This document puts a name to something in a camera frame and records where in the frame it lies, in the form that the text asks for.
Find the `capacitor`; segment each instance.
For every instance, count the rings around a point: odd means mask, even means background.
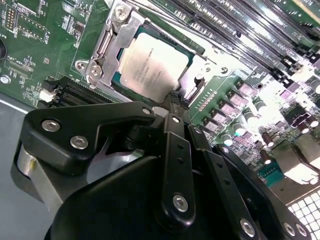
[[[262,100],[257,101],[254,106],[260,115],[264,115],[268,112],[268,107]]]
[[[240,137],[246,133],[246,130],[244,129],[242,124],[239,122],[236,122],[235,124],[233,124],[233,130],[234,130],[235,135],[238,137]]]
[[[304,122],[302,122],[298,125],[298,129],[300,130],[300,132],[302,134],[306,134],[307,132],[309,132],[309,128],[308,128],[307,124],[305,124]]]
[[[246,112],[244,118],[249,125],[254,125],[257,122],[257,117],[251,111]]]
[[[310,125],[310,127],[315,128],[319,125],[318,120],[314,116],[310,116],[306,119],[306,122]]]
[[[316,79],[310,83],[310,88],[313,89],[317,94],[320,94],[320,80]]]
[[[275,143],[272,140],[272,138],[270,137],[270,135],[267,132],[264,132],[261,134],[261,137],[263,139],[263,141],[265,142],[265,144],[270,148],[272,147]]]
[[[228,133],[222,134],[221,140],[222,140],[223,144],[226,146],[231,146],[233,144],[232,137]]]
[[[272,162],[271,157],[268,155],[266,150],[261,150],[260,156],[261,156],[262,160],[264,161],[265,165],[268,165]]]

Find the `black bracket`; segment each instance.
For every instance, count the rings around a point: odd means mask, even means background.
[[[78,175],[86,171],[99,150],[100,138],[132,125],[148,125],[154,119],[153,111],[141,102],[37,109],[25,116],[20,140],[30,155],[61,173]],[[60,129],[45,130],[46,120],[54,120]],[[87,147],[74,148],[74,136],[85,137]]]

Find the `chip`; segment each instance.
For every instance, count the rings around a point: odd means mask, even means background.
[[[178,80],[188,63],[187,55],[143,32],[123,51],[118,68],[120,83],[162,103],[179,85]]]

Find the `dimm slot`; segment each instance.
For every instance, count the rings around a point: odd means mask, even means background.
[[[274,14],[277,16],[282,22],[284,22],[288,27],[292,28],[296,32],[299,33],[300,37],[294,35],[292,32],[290,32],[288,29],[285,27],[282,27],[281,24],[279,24],[276,19],[272,19],[272,17],[269,17],[263,10],[259,8],[259,6],[256,5],[255,1],[251,0],[241,0],[243,3],[245,3],[247,6],[249,6],[251,9],[256,11],[260,16],[262,16],[264,19],[266,19],[270,24],[274,25],[276,28],[278,28],[280,31],[282,31],[288,38],[290,38],[292,41],[295,43],[299,44],[301,42],[301,38],[305,38],[307,41],[312,42],[306,34],[304,34],[303,31],[301,31],[300,27],[296,26],[296,23],[293,22],[281,9],[273,8],[273,6],[269,7],[267,3],[264,1],[257,1],[260,2],[261,4],[265,5],[268,7],[268,10],[270,11],[271,14]]]
[[[229,26],[234,28],[236,31],[241,33],[242,35],[246,36],[249,38],[253,43],[255,43],[258,47],[263,49],[265,52],[267,52],[270,57],[274,58],[273,61],[281,61],[282,56],[277,53],[276,50],[273,50],[272,48],[270,49],[269,47],[265,46],[259,39],[256,38],[253,32],[248,31],[247,29],[241,27],[240,25],[234,24],[234,22],[229,19],[225,14],[222,12],[219,12],[218,10],[215,9],[214,6],[208,6],[209,10],[218,16],[220,19],[222,19],[225,23],[227,23]]]
[[[185,0],[178,0],[182,5],[185,6],[190,6],[191,10],[198,13],[198,17],[202,20],[205,20],[209,25],[212,25],[215,29],[218,29],[220,32],[222,32],[224,35],[227,36],[227,38],[233,39],[237,44],[242,44],[244,45],[247,49],[250,49],[251,51],[255,52],[254,54],[259,55],[259,57],[261,58],[265,58],[266,61],[269,62],[270,66],[275,66],[275,65],[282,65],[280,63],[281,58],[276,56],[274,53],[272,53],[270,50],[268,50],[268,48],[263,47],[257,40],[249,38],[248,36],[246,36],[245,34],[243,35],[244,37],[247,37],[252,43],[254,43],[258,48],[260,48],[260,52],[256,49],[254,49],[253,47],[248,47],[246,43],[244,43],[243,41],[239,40],[239,38],[237,38],[237,36],[235,36],[233,34],[233,32],[229,32],[226,31],[225,28],[222,28],[221,25],[223,24],[221,22],[221,24],[218,24],[217,22],[215,22],[214,20],[212,20],[209,16],[207,16],[206,14],[200,12],[196,7],[194,7],[192,4],[190,4],[189,2],[185,1]],[[218,11],[216,11],[215,9],[213,9],[211,7],[210,12],[213,15],[216,15],[219,19],[223,20],[225,23],[229,24],[232,28],[234,28],[235,30],[237,30],[237,27],[233,25],[233,23],[226,17],[224,17],[222,14],[220,14]]]
[[[293,41],[288,39],[287,36],[277,32],[277,30],[274,27],[272,27],[266,20],[263,19],[264,22],[262,22],[256,14],[252,13],[250,10],[245,8],[239,1],[229,0],[228,2],[224,2],[233,5],[236,8],[236,11],[238,11],[241,15],[250,18],[250,21],[255,21],[257,25],[260,25],[261,28],[264,28],[263,31],[267,32],[267,34],[269,34],[271,38],[273,38],[273,40],[270,40],[267,36],[256,31],[256,29],[254,29],[249,23],[247,23],[243,18],[241,18],[235,11],[230,9],[224,3],[221,3],[220,0],[210,0],[210,2],[214,3],[222,11],[232,16],[240,24],[243,24],[245,28],[251,29],[253,32],[258,34],[262,39],[264,39],[266,43],[268,43],[270,47],[275,48],[277,51],[279,51],[279,53],[281,53],[282,56],[286,56],[288,52],[290,52],[290,55],[293,58],[299,59],[299,55],[292,51],[292,49],[295,48],[295,46],[292,44],[294,43]]]
[[[227,49],[235,52],[242,57],[242,59],[239,59],[243,64],[245,64],[246,66],[248,66],[250,69],[254,69],[255,66],[260,67],[261,69],[263,69],[264,71],[270,71],[271,69],[274,68],[274,64],[272,63],[268,63],[266,61],[261,61],[261,57],[257,56],[256,53],[251,50],[250,48],[247,48],[245,45],[242,44],[241,41],[232,41],[234,40],[233,36],[231,36],[231,38],[225,37],[223,32],[219,31],[219,29],[213,29],[212,27],[206,25],[204,22],[202,22],[201,20],[196,19],[195,17],[191,17],[190,14],[193,11],[197,11],[197,9],[189,4],[190,9],[186,9],[186,6],[184,4],[182,4],[182,6],[179,6],[178,4],[176,4],[175,2],[171,1],[171,0],[152,0],[152,2],[155,2],[157,4],[162,5],[163,8],[165,9],[169,9],[168,5],[173,6],[175,9],[178,9],[182,14],[186,15],[185,18],[185,22],[192,25],[196,24],[199,26],[199,28],[201,27],[203,30],[199,29],[198,26],[197,27],[193,27],[195,30],[205,34],[207,37],[211,38],[213,41],[216,41],[217,43],[221,44],[222,46],[226,47]]]

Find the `black mounting mechanism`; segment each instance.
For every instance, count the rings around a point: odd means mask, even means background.
[[[12,167],[21,176],[13,179],[55,215],[47,239],[311,239],[227,146],[211,148],[185,108],[163,107],[127,102],[27,114]],[[108,161],[133,151],[142,157],[84,180],[97,154]]]

